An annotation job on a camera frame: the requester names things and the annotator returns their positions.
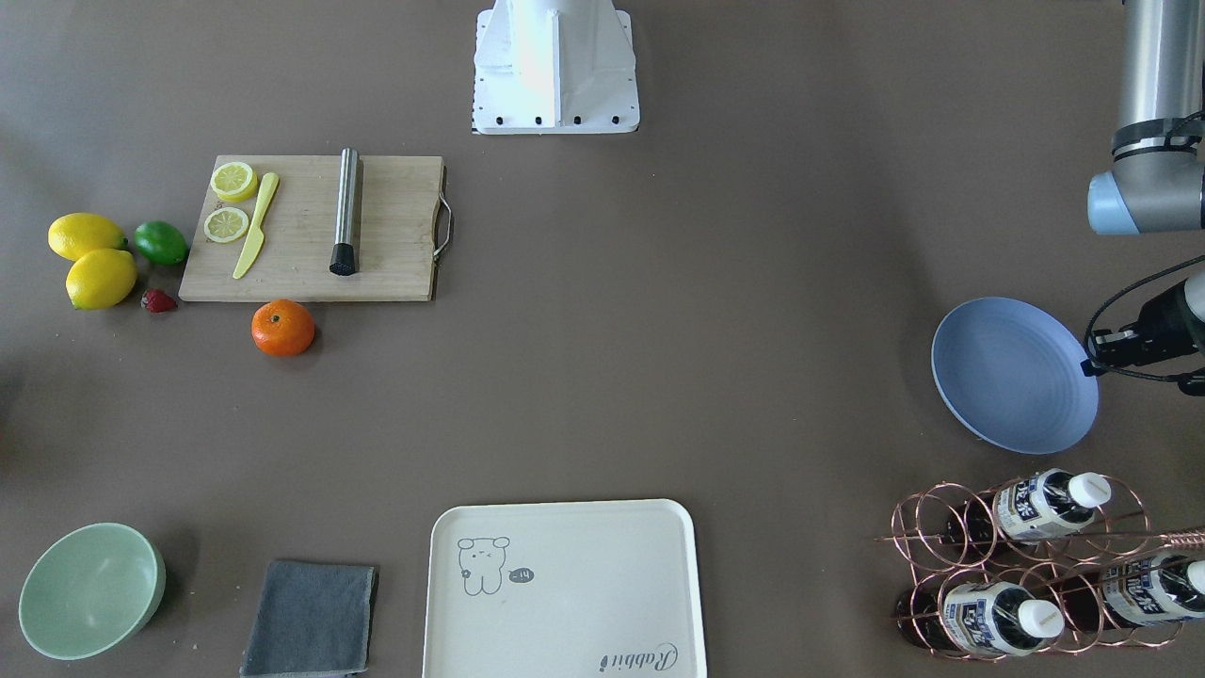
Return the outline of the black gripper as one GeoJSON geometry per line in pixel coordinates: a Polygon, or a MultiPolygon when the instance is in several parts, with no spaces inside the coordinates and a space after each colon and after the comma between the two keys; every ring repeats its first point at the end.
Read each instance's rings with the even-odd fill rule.
{"type": "Polygon", "coordinates": [[[1203,353],[1204,276],[1185,282],[1144,303],[1135,322],[1118,331],[1087,331],[1087,360],[1081,369],[1088,377],[1203,353]]]}

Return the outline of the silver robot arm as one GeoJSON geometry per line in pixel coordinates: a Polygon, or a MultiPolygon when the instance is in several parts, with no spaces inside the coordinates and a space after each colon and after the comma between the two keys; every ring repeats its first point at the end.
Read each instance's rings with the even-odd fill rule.
{"type": "MultiPolygon", "coordinates": [[[[1203,228],[1203,4],[1128,1],[1112,167],[1093,177],[1094,232],[1199,232],[1203,228]]],[[[1146,365],[1203,352],[1203,275],[1144,303],[1117,331],[1088,325],[1082,372],[1144,378],[1146,365]]]]}

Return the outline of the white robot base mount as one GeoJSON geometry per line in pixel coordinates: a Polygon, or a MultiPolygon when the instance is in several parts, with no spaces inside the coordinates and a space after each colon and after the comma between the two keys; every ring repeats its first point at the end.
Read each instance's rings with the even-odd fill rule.
{"type": "Polygon", "coordinates": [[[631,17],[611,1],[496,1],[476,17],[478,135],[635,132],[631,17]]]}

